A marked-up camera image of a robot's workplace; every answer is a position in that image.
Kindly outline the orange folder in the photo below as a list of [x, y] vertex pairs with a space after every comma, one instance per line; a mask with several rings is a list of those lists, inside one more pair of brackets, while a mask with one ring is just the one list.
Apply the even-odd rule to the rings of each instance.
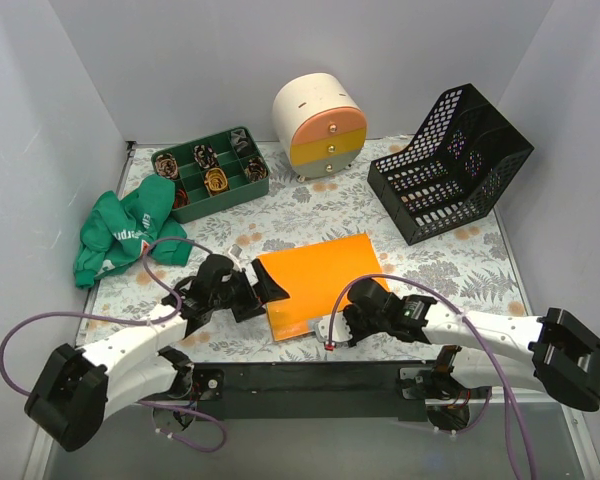
[[381, 271], [365, 233], [262, 254], [259, 260], [290, 295], [267, 305], [276, 341], [307, 334], [308, 322], [330, 314], [338, 295], [350, 281]]

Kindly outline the grey bottom drawer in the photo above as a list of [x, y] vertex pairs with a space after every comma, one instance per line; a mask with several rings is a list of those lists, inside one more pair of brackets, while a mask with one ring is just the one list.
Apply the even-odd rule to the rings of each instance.
[[317, 179], [336, 174], [352, 166], [360, 150], [336, 154], [302, 165], [293, 165], [294, 172], [305, 179]]

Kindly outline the yellow drawer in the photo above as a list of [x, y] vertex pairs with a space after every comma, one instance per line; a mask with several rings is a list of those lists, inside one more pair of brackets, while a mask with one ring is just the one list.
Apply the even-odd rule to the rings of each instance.
[[338, 155], [357, 155], [364, 146], [365, 139], [366, 130], [357, 129], [320, 140], [292, 145], [289, 149], [289, 159], [292, 165], [300, 166]]

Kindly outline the cream round drawer cabinet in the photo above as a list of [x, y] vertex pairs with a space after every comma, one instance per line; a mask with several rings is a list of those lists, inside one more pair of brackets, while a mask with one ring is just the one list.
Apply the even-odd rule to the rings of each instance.
[[[271, 118], [278, 141], [287, 155], [291, 168], [293, 165], [289, 159], [289, 149], [298, 127], [315, 114], [340, 107], [361, 110], [339, 80], [328, 73], [303, 75], [291, 80], [280, 89], [273, 102]], [[300, 182], [311, 180], [297, 174], [296, 176]]]

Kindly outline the orange drawer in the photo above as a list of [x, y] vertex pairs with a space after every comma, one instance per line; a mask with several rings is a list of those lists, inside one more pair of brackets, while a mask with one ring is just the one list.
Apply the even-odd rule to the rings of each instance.
[[353, 107], [340, 107], [315, 114], [295, 131], [291, 145], [301, 145], [323, 140], [336, 134], [366, 129], [364, 113]]

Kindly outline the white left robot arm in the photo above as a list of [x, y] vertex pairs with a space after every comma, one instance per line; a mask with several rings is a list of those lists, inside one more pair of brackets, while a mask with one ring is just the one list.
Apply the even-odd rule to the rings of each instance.
[[88, 443], [108, 417], [139, 400], [156, 394], [185, 398], [195, 384], [193, 364], [174, 343], [205, 326], [219, 310], [241, 322], [290, 296], [260, 260], [250, 266], [254, 281], [231, 258], [210, 254], [154, 307], [149, 319], [80, 348], [57, 347], [28, 395], [26, 415], [72, 452]]

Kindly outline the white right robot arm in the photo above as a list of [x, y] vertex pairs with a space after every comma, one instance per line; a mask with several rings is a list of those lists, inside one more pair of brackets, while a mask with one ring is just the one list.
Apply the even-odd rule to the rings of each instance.
[[346, 296], [351, 345], [386, 333], [441, 346], [432, 383], [444, 397], [500, 385], [544, 392], [580, 411], [600, 408], [600, 337], [565, 309], [527, 317], [462, 313], [430, 289], [398, 297], [369, 275]]

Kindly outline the green compartment organizer box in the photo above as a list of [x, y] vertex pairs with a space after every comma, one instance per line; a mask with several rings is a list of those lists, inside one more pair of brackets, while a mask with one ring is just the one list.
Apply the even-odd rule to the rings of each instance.
[[174, 184], [171, 215], [181, 224], [269, 192], [269, 168], [244, 126], [162, 149], [151, 163], [157, 175]]

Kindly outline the green cloth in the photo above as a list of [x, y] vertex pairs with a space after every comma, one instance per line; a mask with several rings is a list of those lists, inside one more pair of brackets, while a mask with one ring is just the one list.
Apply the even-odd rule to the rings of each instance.
[[172, 181], [155, 174], [123, 198], [103, 193], [80, 231], [75, 286], [89, 289], [106, 276], [122, 274], [144, 254], [162, 265], [186, 265], [192, 246], [171, 217], [175, 193]]

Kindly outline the black mesh file basket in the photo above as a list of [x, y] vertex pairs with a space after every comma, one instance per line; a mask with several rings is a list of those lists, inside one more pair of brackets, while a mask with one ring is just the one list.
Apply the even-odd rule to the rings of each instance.
[[468, 83], [444, 91], [407, 147], [367, 181], [409, 245], [484, 218], [534, 146]]

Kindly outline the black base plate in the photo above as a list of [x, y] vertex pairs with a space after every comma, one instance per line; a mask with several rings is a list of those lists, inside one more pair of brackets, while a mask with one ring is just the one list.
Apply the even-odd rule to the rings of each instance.
[[468, 409], [487, 389], [462, 388], [432, 373], [429, 361], [202, 363], [192, 373], [199, 411], [218, 419], [396, 418], [426, 422], [428, 412]]

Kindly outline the aluminium frame rail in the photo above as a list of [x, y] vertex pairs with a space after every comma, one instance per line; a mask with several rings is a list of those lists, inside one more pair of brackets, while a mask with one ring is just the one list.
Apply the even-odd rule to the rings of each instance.
[[584, 415], [548, 394], [503, 390], [467, 418], [450, 405], [426, 422], [396, 418], [218, 419], [197, 408], [134, 405], [66, 452], [38, 432], [28, 479], [600, 479]]

